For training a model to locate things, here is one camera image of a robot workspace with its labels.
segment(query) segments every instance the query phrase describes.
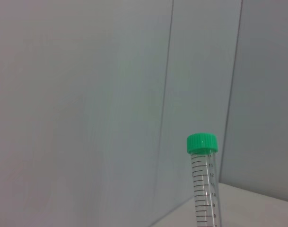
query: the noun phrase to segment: white table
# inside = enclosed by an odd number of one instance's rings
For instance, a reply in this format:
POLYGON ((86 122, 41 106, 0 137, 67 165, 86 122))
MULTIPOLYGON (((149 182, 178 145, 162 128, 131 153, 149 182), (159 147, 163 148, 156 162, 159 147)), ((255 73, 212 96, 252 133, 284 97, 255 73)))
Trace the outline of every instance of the white table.
MULTIPOLYGON (((288 202, 219 184, 223 227, 288 227, 288 202)), ((196 227, 194 200, 153 227, 196 227)))

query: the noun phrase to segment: white wall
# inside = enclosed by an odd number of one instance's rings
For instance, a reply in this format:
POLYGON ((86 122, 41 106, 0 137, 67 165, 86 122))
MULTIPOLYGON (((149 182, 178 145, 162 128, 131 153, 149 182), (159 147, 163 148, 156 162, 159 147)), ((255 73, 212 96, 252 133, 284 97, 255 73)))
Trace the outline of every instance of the white wall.
POLYGON ((145 227, 171 0, 0 0, 0 227, 145 227))
POLYGON ((221 181, 288 200, 288 1, 245 0, 221 181))
POLYGON ((217 135, 221 161, 240 0, 176 0, 169 53, 154 216, 193 195, 186 139, 217 135))

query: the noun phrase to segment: green cap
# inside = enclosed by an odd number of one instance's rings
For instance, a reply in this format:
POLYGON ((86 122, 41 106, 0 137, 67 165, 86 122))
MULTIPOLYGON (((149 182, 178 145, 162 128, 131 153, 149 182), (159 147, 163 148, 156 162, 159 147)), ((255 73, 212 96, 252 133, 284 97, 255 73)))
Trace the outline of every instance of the green cap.
POLYGON ((210 150, 217 152, 218 143, 216 136, 208 133, 197 133, 187 138, 188 154, 201 154, 210 150))

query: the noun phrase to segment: black measurement lines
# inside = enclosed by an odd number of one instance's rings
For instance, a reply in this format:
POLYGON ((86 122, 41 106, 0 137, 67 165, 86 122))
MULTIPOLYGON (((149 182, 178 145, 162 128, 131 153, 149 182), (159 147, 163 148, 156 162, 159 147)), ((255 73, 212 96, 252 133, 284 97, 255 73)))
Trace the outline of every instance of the black measurement lines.
POLYGON ((198 187, 198 186, 208 186, 209 184, 200 184, 200 185, 195 185, 194 187, 198 187))
POLYGON ((209 207, 211 205, 196 205, 196 207, 209 207))
POLYGON ((197 177, 197 176, 208 176, 208 175, 196 175, 196 176, 193 176, 193 178, 197 177))
POLYGON ((192 162, 192 164, 197 163, 197 162, 201 162, 201 161, 192 162))
MULTIPOLYGON (((207 166, 207 165, 201 165, 201 166, 207 166)), ((196 167, 201 167, 201 166, 195 166, 195 167, 192 167, 192 169, 193 169, 193 168, 196 168, 196 167)))
POLYGON ((191 160, 192 160, 192 159, 195 159, 195 158, 198 158, 198 157, 205 157, 205 156, 197 156, 197 157, 193 157, 193 158, 191 158, 191 160))
POLYGON ((198 196, 209 196, 209 194, 208 195, 195 195, 194 197, 198 197, 198 196))

